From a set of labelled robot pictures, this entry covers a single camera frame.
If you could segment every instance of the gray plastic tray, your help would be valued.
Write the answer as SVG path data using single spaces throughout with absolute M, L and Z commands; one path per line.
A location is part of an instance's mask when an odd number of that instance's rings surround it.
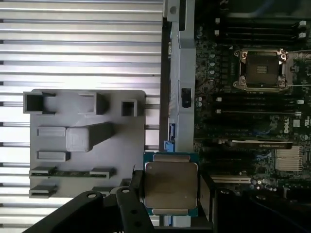
M 145 93 L 136 90 L 24 93 L 24 112 L 31 114 L 30 197 L 106 192 L 131 178 L 143 164 L 144 105 Z

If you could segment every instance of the blue connector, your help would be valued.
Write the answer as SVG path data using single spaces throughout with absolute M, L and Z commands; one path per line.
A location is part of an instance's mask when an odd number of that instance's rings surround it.
M 170 124 L 169 140 L 164 142 L 167 152 L 175 152 L 175 124 Z

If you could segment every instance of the motherboard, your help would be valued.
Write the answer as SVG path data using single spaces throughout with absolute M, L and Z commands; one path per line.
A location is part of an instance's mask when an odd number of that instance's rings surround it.
M 201 170 L 238 195 L 268 190 L 310 198 L 310 22 L 228 18 L 223 11 L 195 25 Z

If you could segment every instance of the cpu socket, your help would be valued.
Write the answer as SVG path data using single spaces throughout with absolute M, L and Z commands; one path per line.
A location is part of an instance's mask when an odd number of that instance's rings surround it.
M 280 92 L 289 88 L 285 77 L 286 51 L 242 49 L 234 55 L 240 59 L 240 76 L 233 83 L 235 88 L 253 92 Z

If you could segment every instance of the heatsink fins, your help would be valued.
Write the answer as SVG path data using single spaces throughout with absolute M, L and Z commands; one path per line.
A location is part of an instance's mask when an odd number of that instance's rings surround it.
M 276 170 L 302 171 L 303 148 L 293 146 L 290 150 L 276 150 Z

